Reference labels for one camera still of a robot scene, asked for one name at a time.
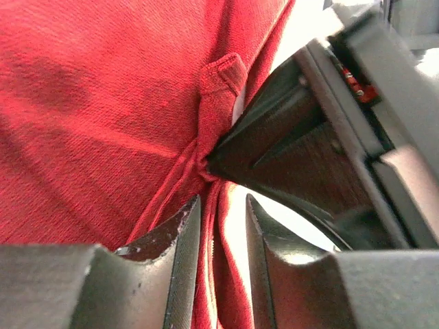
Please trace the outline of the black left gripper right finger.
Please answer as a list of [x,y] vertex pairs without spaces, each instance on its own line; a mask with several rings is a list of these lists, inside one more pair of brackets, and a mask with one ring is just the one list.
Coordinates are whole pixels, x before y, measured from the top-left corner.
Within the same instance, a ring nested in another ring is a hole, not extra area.
[[438,253],[327,252],[251,195],[246,232],[256,328],[437,328]]

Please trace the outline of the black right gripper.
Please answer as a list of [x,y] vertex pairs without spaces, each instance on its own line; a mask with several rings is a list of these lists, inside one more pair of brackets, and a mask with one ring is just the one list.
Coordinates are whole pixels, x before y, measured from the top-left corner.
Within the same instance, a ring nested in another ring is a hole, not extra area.
[[322,20],[220,138],[208,170],[293,210],[344,213],[319,216],[342,249],[436,249],[438,91],[378,3],[338,1]]

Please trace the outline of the red cloth napkin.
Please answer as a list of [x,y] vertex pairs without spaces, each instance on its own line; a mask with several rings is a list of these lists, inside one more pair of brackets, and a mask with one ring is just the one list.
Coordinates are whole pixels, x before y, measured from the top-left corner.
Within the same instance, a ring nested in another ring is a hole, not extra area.
[[202,200],[194,328],[252,328],[245,234],[206,156],[293,1],[2,1],[1,242],[114,250]]

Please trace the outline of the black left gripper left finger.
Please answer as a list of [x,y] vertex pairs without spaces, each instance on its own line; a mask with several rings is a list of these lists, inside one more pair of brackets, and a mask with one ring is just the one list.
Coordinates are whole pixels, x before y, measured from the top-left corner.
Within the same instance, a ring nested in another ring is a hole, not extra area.
[[2,245],[2,328],[189,328],[201,201],[132,243]]

